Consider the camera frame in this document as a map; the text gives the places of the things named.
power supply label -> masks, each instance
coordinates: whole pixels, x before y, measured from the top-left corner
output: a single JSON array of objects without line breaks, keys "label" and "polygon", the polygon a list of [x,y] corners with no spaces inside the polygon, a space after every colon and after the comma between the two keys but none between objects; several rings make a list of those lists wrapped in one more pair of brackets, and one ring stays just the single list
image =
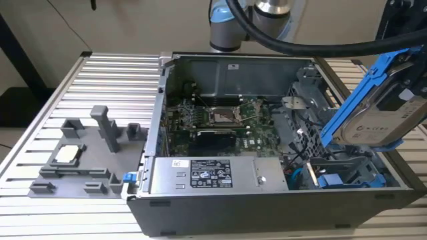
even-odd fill
[{"label": "power supply label", "polygon": [[191,160],[189,185],[193,188],[232,188],[229,160]]}]

wall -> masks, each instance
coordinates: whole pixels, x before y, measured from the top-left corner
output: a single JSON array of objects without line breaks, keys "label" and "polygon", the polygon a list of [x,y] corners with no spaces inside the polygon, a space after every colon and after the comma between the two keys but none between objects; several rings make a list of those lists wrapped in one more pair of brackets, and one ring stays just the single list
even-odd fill
[{"label": "wall", "polygon": [[25,82],[19,75],[5,53],[0,50],[0,96],[11,87],[25,87]]},{"label": "wall", "polygon": [[295,42],[351,44],[375,39],[386,0],[310,0]]},{"label": "wall", "polygon": [[[97,0],[96,11],[89,0],[51,1],[95,52],[209,50],[208,0]],[[308,0],[295,41],[340,44],[372,40],[384,2]],[[85,45],[45,0],[0,0],[0,12],[41,78],[55,87]],[[241,49],[271,53],[256,43],[245,43]],[[11,66],[1,64],[0,72],[4,68]]]}]

wire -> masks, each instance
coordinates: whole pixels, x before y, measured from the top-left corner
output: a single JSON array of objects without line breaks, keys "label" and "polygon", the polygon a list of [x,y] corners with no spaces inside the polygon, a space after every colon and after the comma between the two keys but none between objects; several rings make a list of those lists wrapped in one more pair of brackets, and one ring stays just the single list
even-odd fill
[{"label": "wire", "polygon": [[212,0],[208,1],[208,9],[207,9],[207,19],[208,19],[208,25],[211,26],[211,11],[212,11]]},{"label": "wire", "polygon": [[296,156],[294,157],[294,159],[291,160],[291,162],[287,164],[285,169],[289,169],[289,167],[292,166],[295,160],[296,160],[299,157],[303,158],[303,154],[304,154],[304,152],[306,152],[306,150],[307,150],[307,147],[308,147],[308,138],[307,138],[307,136],[306,136],[304,134],[303,134],[302,137],[303,137],[303,139],[306,140],[306,144],[304,144],[304,146],[302,147],[300,152],[298,152]]},{"label": "wire", "polygon": [[346,150],[340,150],[340,151],[332,151],[332,152],[327,152],[322,155],[323,158],[327,158],[328,156],[332,156],[335,154],[346,154],[347,151]]},{"label": "wire", "polygon": [[304,45],[280,41],[261,32],[248,19],[239,0],[225,0],[231,13],[247,34],[268,49],[300,57],[343,58],[376,55],[427,42],[427,29],[402,34],[382,40],[336,45]]},{"label": "wire", "polygon": [[12,147],[11,147],[11,146],[4,145],[4,144],[1,144],[1,143],[0,143],[0,146],[1,146],[1,147],[4,147],[4,148],[7,148],[7,149],[12,149]]},{"label": "wire", "polygon": [[308,118],[304,118],[299,111],[292,110],[292,114],[295,114],[299,117],[299,119],[303,120],[308,125],[324,127],[322,123],[312,122],[308,120]]},{"label": "wire", "polygon": [[67,24],[69,30],[73,32],[73,34],[77,36],[77,38],[81,40],[81,42],[84,43],[84,45],[87,46],[88,50],[92,52],[92,48],[89,47],[89,45],[87,44],[87,42],[84,41],[84,39],[81,38],[81,36],[79,35],[79,33],[73,30],[72,26],[69,26],[63,14],[60,13],[59,9],[55,7],[53,3],[51,2],[51,0],[45,0],[48,2],[48,4],[52,6],[52,8],[55,9],[55,11],[57,12],[60,18],[64,20],[64,23]]},{"label": "wire", "polygon": [[172,106],[169,107],[169,109],[184,109],[189,115],[189,121],[193,122],[193,115],[192,115],[192,112],[183,106]]}]

black hose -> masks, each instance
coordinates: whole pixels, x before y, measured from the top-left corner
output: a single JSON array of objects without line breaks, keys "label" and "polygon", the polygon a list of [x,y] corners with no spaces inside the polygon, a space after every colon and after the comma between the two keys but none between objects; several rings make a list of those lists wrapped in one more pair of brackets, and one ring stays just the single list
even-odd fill
[{"label": "black hose", "polygon": [[231,13],[247,34],[268,49],[291,56],[344,58],[398,51],[427,42],[427,29],[387,39],[339,45],[304,45],[280,41],[263,33],[249,21],[237,0],[225,0]]}]

